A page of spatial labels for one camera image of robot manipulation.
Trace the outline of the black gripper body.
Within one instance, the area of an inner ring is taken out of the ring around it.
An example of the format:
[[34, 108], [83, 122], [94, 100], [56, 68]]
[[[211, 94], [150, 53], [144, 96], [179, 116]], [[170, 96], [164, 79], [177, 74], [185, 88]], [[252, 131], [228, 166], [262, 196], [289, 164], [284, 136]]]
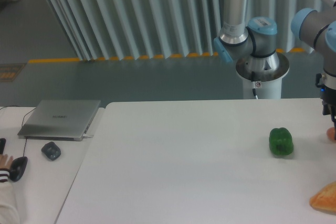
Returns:
[[315, 86], [320, 89], [322, 114], [330, 115], [335, 123], [335, 77], [327, 73], [317, 73]]

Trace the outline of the person's hand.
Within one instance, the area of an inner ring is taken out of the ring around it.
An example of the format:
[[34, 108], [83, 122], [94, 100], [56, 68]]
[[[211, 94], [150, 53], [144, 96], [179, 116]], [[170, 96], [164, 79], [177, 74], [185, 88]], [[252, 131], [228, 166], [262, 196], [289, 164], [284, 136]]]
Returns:
[[0, 155], [0, 169], [10, 170], [12, 162], [14, 158], [13, 156], [8, 156], [7, 154]]

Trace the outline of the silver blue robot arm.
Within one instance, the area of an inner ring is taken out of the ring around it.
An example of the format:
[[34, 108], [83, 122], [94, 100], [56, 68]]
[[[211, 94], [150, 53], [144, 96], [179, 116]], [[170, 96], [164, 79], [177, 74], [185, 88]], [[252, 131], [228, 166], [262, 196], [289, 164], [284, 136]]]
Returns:
[[[277, 24], [269, 17], [246, 19], [248, 0], [224, 0], [223, 26], [214, 47], [225, 62], [236, 61], [247, 99], [277, 99], [289, 71], [288, 59], [276, 53]], [[323, 57], [316, 75], [324, 115], [335, 118], [335, 0], [323, 0], [328, 10], [304, 8], [290, 25], [295, 37]]]

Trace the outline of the white sleeved forearm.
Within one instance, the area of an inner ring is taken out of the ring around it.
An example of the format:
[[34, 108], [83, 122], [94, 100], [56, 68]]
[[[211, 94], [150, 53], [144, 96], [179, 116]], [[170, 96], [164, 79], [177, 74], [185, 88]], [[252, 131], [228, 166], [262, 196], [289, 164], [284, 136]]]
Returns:
[[1, 223], [20, 223], [9, 170], [5, 168], [1, 168]]

